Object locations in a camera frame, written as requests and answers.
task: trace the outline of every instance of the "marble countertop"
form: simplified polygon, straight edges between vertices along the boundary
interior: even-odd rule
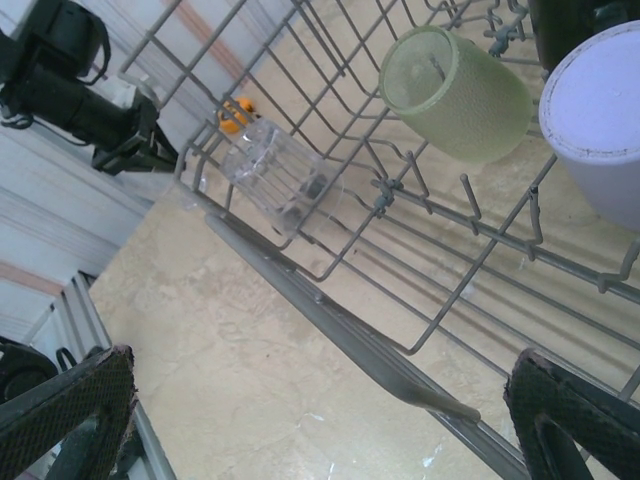
[[[494,478],[366,377],[176,191],[91,289],[179,479]]]

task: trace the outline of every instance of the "black machine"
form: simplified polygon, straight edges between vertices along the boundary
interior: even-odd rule
[[[103,64],[85,80],[101,47]],[[0,32],[2,125],[54,125],[95,146],[93,168],[111,175],[173,171],[178,153],[157,124],[154,100],[136,91],[121,108],[91,88],[110,58],[100,18],[70,0],[35,0],[11,36]]]

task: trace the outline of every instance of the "plastic cup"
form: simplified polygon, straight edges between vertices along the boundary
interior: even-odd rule
[[[382,99],[418,135],[466,162],[510,153],[531,122],[522,81],[471,41],[438,27],[406,33],[380,70]]]

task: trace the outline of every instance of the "white wall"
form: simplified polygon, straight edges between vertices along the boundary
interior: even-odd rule
[[[77,1],[107,24],[111,76],[173,0]],[[158,37],[186,65],[235,3],[183,0]],[[29,5],[26,0],[2,2],[4,33],[13,31]],[[290,0],[247,0],[195,68],[214,95],[220,98],[230,88],[291,6]],[[96,63],[101,62],[99,55]],[[164,96],[181,71],[148,45],[128,73],[149,75]],[[187,80],[163,110],[160,124],[180,149],[204,118],[213,118],[214,109]],[[89,149],[48,137],[0,128],[0,335],[17,340],[78,270],[95,276],[103,271],[150,206],[93,171]]]

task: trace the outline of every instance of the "dishwasher rack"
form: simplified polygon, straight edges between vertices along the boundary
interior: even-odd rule
[[[221,19],[209,38],[203,42],[196,56],[188,63],[184,63],[163,45],[157,35],[167,19],[175,14],[181,4],[181,0],[170,2],[165,12],[146,33],[141,44],[122,67],[123,72],[127,71],[136,57],[149,45],[153,45],[166,56],[167,62],[171,62],[180,70],[175,84],[166,89],[164,98],[161,98],[162,104],[166,105],[187,81],[195,85],[204,98],[211,103],[212,115],[202,119],[200,127],[188,140],[187,146],[180,154],[176,178],[180,178],[186,163],[195,162],[193,182],[187,185],[178,181],[178,184],[205,209],[206,222],[213,231],[367,375],[399,399],[429,410],[439,422],[504,478],[528,477],[522,455],[517,447],[503,438],[495,428],[481,420],[478,410],[455,400],[429,376],[428,371],[421,370],[409,360],[427,344],[435,332],[439,332],[444,334],[448,341],[462,348],[478,362],[482,362],[506,380],[508,373],[505,368],[471,346],[462,336],[443,328],[446,323],[443,320],[457,306],[462,305],[487,319],[492,328],[507,332],[521,342],[523,347],[536,348],[567,370],[637,406],[632,396],[640,384],[640,367],[633,369],[622,388],[614,388],[587,368],[565,358],[561,352],[546,345],[544,341],[533,337],[517,325],[512,325],[508,319],[500,318],[487,311],[485,307],[475,304],[469,297],[468,291],[480,273],[488,275],[508,285],[509,288],[517,290],[520,294],[542,302],[562,315],[571,317],[579,324],[583,324],[585,328],[593,329],[599,335],[619,342],[624,348],[640,352],[640,341],[632,335],[612,328],[590,314],[566,304],[562,299],[531,287],[519,281],[514,275],[504,273],[499,268],[487,264],[488,257],[496,247],[506,247],[526,257],[528,262],[547,265],[549,269],[546,271],[552,272],[550,275],[562,274],[575,277],[585,285],[591,284],[593,296],[618,297],[634,306],[640,305],[640,290],[629,279],[633,273],[633,263],[640,253],[640,239],[629,242],[619,267],[613,271],[598,270],[582,263],[579,259],[572,258],[569,254],[556,253],[545,246],[546,232],[542,226],[540,209],[541,185],[556,164],[555,156],[548,157],[538,174],[522,188],[519,199],[515,201],[510,211],[501,216],[500,222],[495,223],[491,221],[491,216],[487,219],[486,212],[491,210],[491,206],[487,208],[478,200],[470,175],[463,173],[459,176],[459,186],[464,191],[466,205],[456,202],[452,205],[434,198],[432,187],[428,186],[430,182],[428,169],[419,165],[423,157],[428,158],[432,154],[428,142],[418,142],[413,148],[405,150],[404,145],[400,145],[401,142],[390,140],[391,137],[383,128],[388,125],[392,125],[393,128],[397,126],[399,129],[403,127],[398,118],[390,113],[380,100],[376,87],[377,72],[385,51],[377,48],[380,42],[374,45],[372,38],[384,31],[389,38],[388,48],[406,29],[421,24],[441,25],[443,28],[458,31],[461,35],[468,30],[469,26],[481,25],[482,38],[480,40],[474,38],[474,41],[483,41],[483,45],[487,46],[492,55],[499,57],[507,64],[532,69],[540,78],[543,72],[538,66],[535,50],[532,48],[533,35],[527,18],[527,8],[518,0],[442,0],[439,3],[432,3],[429,0],[387,0],[386,2],[375,0],[375,2],[367,2],[366,6],[362,5],[363,2],[348,0],[292,0],[290,8],[279,20],[273,32],[267,36],[259,51],[248,62],[242,75],[235,78],[232,86],[218,98],[197,75],[196,67],[225,31],[233,28],[234,16],[248,3],[250,0],[237,0],[229,14]],[[355,12],[357,9],[365,8],[369,13],[371,10],[375,11],[375,19],[363,28],[358,26],[358,16]],[[344,29],[344,35],[353,39],[353,45],[348,45],[353,47],[352,49],[347,48],[342,37],[336,37],[327,21],[327,18],[330,18],[331,22],[335,23],[337,17]],[[291,45],[297,49],[295,53],[297,61],[306,65],[305,68],[314,71],[321,80],[317,91],[301,84],[281,58],[278,44],[283,41],[283,36],[288,37]],[[528,46],[526,50],[529,53],[528,56],[521,55],[522,50],[518,49],[519,45]],[[320,56],[313,53],[313,49],[320,52]],[[259,78],[260,68],[264,68],[265,61],[271,62],[271,65],[280,72],[282,78],[288,82],[285,89],[294,92],[301,99],[296,105],[302,104],[303,108],[296,107],[288,111],[277,100],[277,92],[270,90],[270,87]],[[372,72],[370,78],[365,78],[360,73],[362,68],[368,68]],[[352,106],[353,98],[345,98],[340,92],[341,82],[350,82],[351,87],[361,95],[363,100],[357,108]],[[340,218],[339,212],[324,212],[328,222],[344,234],[337,247],[330,245],[330,242],[319,238],[315,233],[305,230],[304,222],[308,216],[299,222],[296,241],[305,242],[309,248],[318,249],[330,259],[328,265],[320,272],[316,272],[304,262],[294,260],[291,255],[288,255],[294,243],[293,240],[278,241],[277,235],[273,232],[267,232],[264,229],[258,231],[257,227],[254,228],[255,226],[251,224],[251,219],[243,219],[236,215],[234,202],[237,200],[237,194],[231,185],[226,188],[223,198],[218,200],[199,190],[203,172],[211,166],[215,168],[220,166],[221,156],[232,142],[232,139],[219,129],[213,112],[214,110],[226,111],[228,116],[235,120],[234,115],[224,105],[231,104],[238,108],[234,95],[249,87],[258,92],[262,101],[266,102],[274,114],[278,115],[281,126],[333,163],[337,174],[330,180],[330,185],[333,185],[340,175],[347,175],[350,172],[350,175],[366,178],[364,185],[372,189],[368,190],[366,195],[356,188],[344,190],[348,200],[355,202],[354,204],[362,212],[362,218],[355,225],[349,226],[348,221]],[[342,112],[340,118],[331,117],[326,113],[323,107],[328,103],[331,103],[334,111],[337,109]],[[535,128],[535,120],[534,117],[534,126],[528,133],[532,138],[538,138],[537,141],[542,142],[541,135]],[[328,140],[326,144],[322,144],[308,133],[307,127],[310,122],[315,122],[328,132],[321,139]],[[349,151],[341,151],[340,146],[344,142],[351,142],[352,148]],[[397,172],[391,172],[390,159],[393,159],[394,165],[399,165]],[[371,197],[369,194],[371,191],[377,193]],[[321,198],[316,199],[314,206],[318,206],[321,200]],[[450,244],[438,238],[437,235],[426,233],[410,222],[405,222],[397,214],[393,215],[400,208],[398,205],[403,202],[404,205],[419,209],[423,214],[424,222],[435,222],[440,218],[449,222],[448,225],[454,225],[466,232],[465,238],[468,239],[469,244],[477,245],[477,242],[482,241],[479,244],[481,246],[479,253],[465,253],[464,248]],[[520,233],[513,233],[511,230],[519,216],[520,218],[524,216],[524,223],[528,226],[529,233],[522,233],[522,228],[518,230]],[[460,278],[456,278],[455,286],[447,287],[435,276],[420,271],[392,251],[365,238],[363,234],[368,232],[372,225],[386,225],[388,229],[396,229],[393,231],[402,231],[403,234],[411,235],[424,245],[437,249],[443,255],[451,255],[461,261],[465,268]],[[392,238],[394,234],[387,232],[386,236]],[[445,299],[440,302],[437,313],[433,316],[426,315],[409,304],[397,292],[387,288],[372,275],[356,266],[350,255],[353,255],[358,247],[368,249],[370,252],[368,255],[375,257],[375,262],[381,268],[388,271],[401,270],[417,278],[423,285],[441,292]],[[398,309],[408,310],[423,321],[425,326],[417,339],[406,345],[405,342],[374,327],[367,318],[360,318],[324,293],[319,284],[327,280],[338,268],[349,270],[361,281],[372,286],[380,295],[396,302]]]

